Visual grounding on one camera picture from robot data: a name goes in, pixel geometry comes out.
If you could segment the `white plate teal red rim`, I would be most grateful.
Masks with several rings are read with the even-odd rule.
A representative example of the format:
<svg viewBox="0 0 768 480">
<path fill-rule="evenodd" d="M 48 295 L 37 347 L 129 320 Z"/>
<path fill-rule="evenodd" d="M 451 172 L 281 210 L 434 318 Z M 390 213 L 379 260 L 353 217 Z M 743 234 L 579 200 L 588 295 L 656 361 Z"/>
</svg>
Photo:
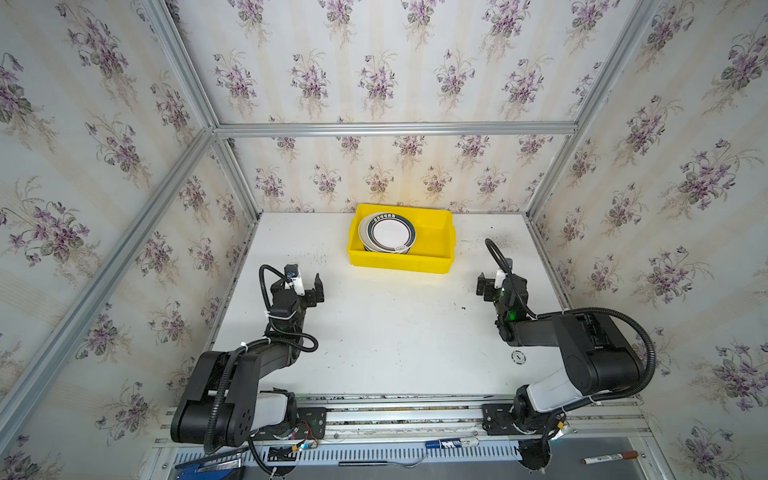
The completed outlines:
<svg viewBox="0 0 768 480">
<path fill-rule="evenodd" d="M 374 214 L 368 233 L 377 253 L 407 254 L 416 240 L 413 224 L 390 212 Z"/>
</svg>

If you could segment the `plain white large plate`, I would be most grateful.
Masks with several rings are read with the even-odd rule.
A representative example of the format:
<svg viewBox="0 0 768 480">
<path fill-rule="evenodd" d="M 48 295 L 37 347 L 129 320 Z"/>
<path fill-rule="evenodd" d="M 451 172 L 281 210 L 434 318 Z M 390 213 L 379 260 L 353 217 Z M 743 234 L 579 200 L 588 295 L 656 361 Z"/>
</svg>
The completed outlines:
<svg viewBox="0 0 768 480">
<path fill-rule="evenodd" d="M 373 214 L 370 214 L 370 215 L 367 215 L 366 217 L 364 217 L 360 221 L 360 223 L 358 225 L 358 230 L 357 230 L 358 237 L 359 237 L 360 241 L 362 242 L 364 249 L 366 251 L 369 251 L 369 252 L 376 252 L 375 245 L 371 241 L 369 233 L 368 233 L 368 228 L 369 228 L 369 225 L 370 225 L 373 217 L 374 217 Z"/>
</svg>

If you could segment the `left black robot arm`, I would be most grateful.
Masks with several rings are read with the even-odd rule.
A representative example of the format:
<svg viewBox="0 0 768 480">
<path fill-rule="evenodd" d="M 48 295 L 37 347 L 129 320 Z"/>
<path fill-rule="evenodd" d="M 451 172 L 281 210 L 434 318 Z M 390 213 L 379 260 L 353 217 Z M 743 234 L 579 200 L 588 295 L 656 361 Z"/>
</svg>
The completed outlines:
<svg viewBox="0 0 768 480">
<path fill-rule="evenodd" d="M 233 350 L 200 355 L 171 421 L 173 442 L 199 445 L 207 454 L 241 446 L 255 428 L 260 380 L 318 350 L 304 323 L 307 310 L 325 300 L 322 279 L 316 275 L 309 289 L 298 284 L 298 276 L 286 273 L 271 286 L 259 278 L 267 301 L 263 336 Z"/>
</svg>

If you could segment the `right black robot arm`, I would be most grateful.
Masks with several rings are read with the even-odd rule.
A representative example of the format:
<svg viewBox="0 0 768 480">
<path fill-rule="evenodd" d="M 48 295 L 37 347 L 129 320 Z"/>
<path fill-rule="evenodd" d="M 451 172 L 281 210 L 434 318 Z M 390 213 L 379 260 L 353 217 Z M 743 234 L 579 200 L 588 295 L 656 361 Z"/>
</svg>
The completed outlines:
<svg viewBox="0 0 768 480">
<path fill-rule="evenodd" d="M 478 276 L 476 294 L 493 304 L 495 326 L 510 347 L 545 347 L 559 351 L 563 366 L 515 393 L 508 412 L 499 421 L 522 434 L 549 429 L 552 414 L 594 403 L 602 394 L 633 396 L 647 378 L 648 362 L 641 359 L 607 309 L 557 311 L 536 319 L 527 306 L 527 281 L 498 271 L 495 277 Z"/>
</svg>

